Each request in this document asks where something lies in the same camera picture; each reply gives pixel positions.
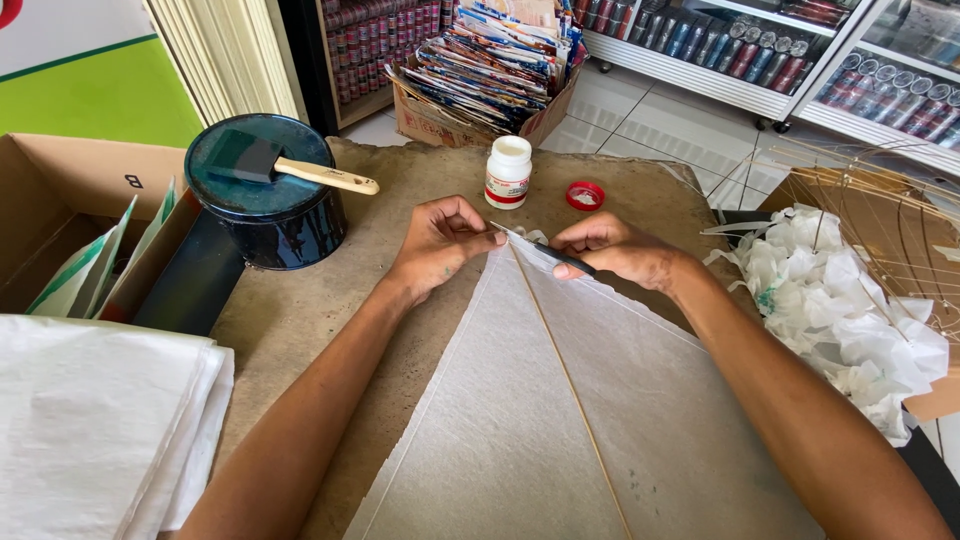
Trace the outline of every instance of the black canister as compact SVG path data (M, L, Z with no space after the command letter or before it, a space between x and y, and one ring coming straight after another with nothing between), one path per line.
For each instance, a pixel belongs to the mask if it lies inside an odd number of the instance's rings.
M319 133L278 114L242 114L200 133L183 162L187 183L227 229L243 258L261 268L294 270L333 253L347 234L340 190L284 173L274 173L274 182L262 184L207 172L204 163L225 130L276 142L290 160L336 165Z

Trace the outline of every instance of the cardboard box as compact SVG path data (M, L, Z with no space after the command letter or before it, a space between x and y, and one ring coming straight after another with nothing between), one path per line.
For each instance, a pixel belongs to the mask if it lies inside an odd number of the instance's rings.
M22 313L77 250L138 195L117 260L132 252L170 184L183 194L150 247L114 288L103 319L128 322L200 213L185 191L185 150L51 135L0 136L0 312Z
M844 239L863 246L875 264L868 264L874 280L887 294L934 299L933 322L946 331L958 328L960 310L945 306L945 298L960 306L960 299L943 296L960 291L960 262L930 246L955 248L960 233L946 219L899 202L905 177L857 171L867 190L842 187L840 169L795 169L759 209L778 211L802 203L840 216ZM914 198L921 195L914 192ZM904 401L922 422L960 411L960 341L949 338L950 365L947 376L932 383L933 392Z
M415 57L409 62L419 65ZM566 108L570 105L573 90L580 77L580 68L575 66L570 71L570 80L546 109L534 114L523 123L519 135L530 141L534 148L539 147L553 130L560 125L566 116ZM396 109L396 130L410 138L422 140L437 146L490 146L494 135L481 132L469 124L455 120L441 111L433 103L425 103L414 98L409 92L394 85L394 106Z

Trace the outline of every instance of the glue bottle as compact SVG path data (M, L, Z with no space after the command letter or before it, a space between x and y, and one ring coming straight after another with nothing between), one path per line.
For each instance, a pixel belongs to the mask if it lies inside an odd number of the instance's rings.
M493 142L487 159L487 188L484 197L496 209L518 209L526 201L533 164L533 149L527 139L506 135Z

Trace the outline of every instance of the black scissors handle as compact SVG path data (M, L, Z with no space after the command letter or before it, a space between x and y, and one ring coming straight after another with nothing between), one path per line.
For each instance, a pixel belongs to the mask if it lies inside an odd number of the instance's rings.
M569 255L565 255L564 253L559 252L551 248L550 246L544 246L539 242L534 242L533 244L537 246L537 250L540 251L541 253L546 253L547 255L549 255L552 258L555 258L556 260L565 262L570 266L573 266L577 270L580 270L581 272L584 272L585 274L590 275L591 277L595 276L597 273L596 268L590 266L589 264L586 264L585 262L583 262L582 260L579 260L578 258L573 258Z

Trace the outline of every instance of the crumpled white plastic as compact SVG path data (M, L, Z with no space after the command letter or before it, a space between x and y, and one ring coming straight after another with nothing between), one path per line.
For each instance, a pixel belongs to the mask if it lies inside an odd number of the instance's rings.
M948 342L926 325L933 301L885 298L860 253L844 242L839 217L796 205L704 264L739 266L744 281L732 288L750 289L767 330L899 447L910 440L900 405L947 375Z

